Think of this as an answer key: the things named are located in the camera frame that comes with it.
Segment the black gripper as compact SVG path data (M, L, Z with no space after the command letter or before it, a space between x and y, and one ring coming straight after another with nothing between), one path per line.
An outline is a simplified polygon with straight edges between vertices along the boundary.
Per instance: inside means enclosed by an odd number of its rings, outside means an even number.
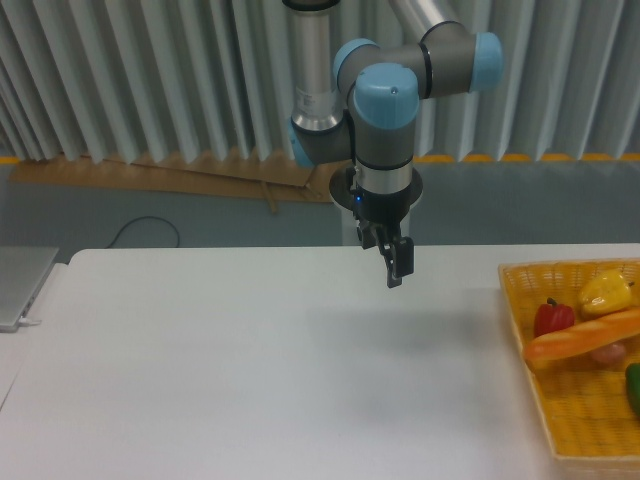
M406 187L390 194L373 193L363 188L353 192L353 211L358 222L358 238L364 250L376 246L371 229L381 227L392 239L384 239L379 252L384 258L388 288L403 283L403 278L414 273L414 242L401 235L401 221L410 209L411 189Z

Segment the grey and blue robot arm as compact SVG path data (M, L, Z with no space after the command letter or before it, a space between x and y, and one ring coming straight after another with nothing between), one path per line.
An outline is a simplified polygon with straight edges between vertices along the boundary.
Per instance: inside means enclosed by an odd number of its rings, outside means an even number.
M469 31L444 1L391 8L411 40L384 48L366 38L338 44L335 1L285 3L294 158L301 166L337 165L331 199L352 215L361 247L379 251L393 288L414 271L415 246L402 223L423 191L414 166L420 105L495 88L505 61L496 34Z

